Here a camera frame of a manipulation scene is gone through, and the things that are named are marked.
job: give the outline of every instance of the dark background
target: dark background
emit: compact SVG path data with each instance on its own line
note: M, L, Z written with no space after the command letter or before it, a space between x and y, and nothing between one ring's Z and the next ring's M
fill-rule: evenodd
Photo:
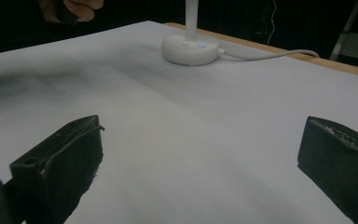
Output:
M275 0L276 27L269 44L311 49L328 59L356 0ZM139 21L185 23L186 0L105 0L93 21L50 25L57 39L87 35ZM272 0L200 0L199 28L267 44ZM358 18L353 30L358 32Z

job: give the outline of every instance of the white pole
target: white pole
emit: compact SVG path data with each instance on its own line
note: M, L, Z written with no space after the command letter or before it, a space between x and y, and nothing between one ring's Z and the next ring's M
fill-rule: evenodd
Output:
M186 41L197 41L199 0L186 0Z

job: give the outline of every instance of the finger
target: finger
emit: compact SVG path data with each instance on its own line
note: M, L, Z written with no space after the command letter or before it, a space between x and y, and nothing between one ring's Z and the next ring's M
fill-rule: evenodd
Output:
M64 0L63 2L72 13L77 15L77 21L91 21L94 19L95 14L92 8L74 3L71 0Z
M78 4L88 6L92 9L100 9L103 7L103 0L73 0Z

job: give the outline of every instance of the white cable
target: white cable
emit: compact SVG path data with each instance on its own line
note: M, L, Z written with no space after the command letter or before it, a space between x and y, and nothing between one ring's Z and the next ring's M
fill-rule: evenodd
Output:
M272 58L283 57L283 56L286 56L289 54L295 54L295 53L309 54L315 58L319 58L318 53L316 53L315 51L312 51L312 50L308 50L308 49L295 49L295 50L289 50L289 51L286 51L283 53L269 54L269 55L264 55L264 56L248 56L248 55L241 54L241 53L229 52L229 51L226 51L225 49L220 49L219 52L221 54L226 54L230 57L237 58L237 59L244 59L246 61L272 59Z
M273 11L272 14L271 14L272 31L271 31L271 34L269 34L269 37L268 37L268 40L267 40L267 45L269 45L269 41L270 41L272 35L273 35L274 32L275 32L274 16L275 16L275 12L277 11L277 4L276 4L275 0L272 0L272 2L274 3L275 8L274 8L274 11Z

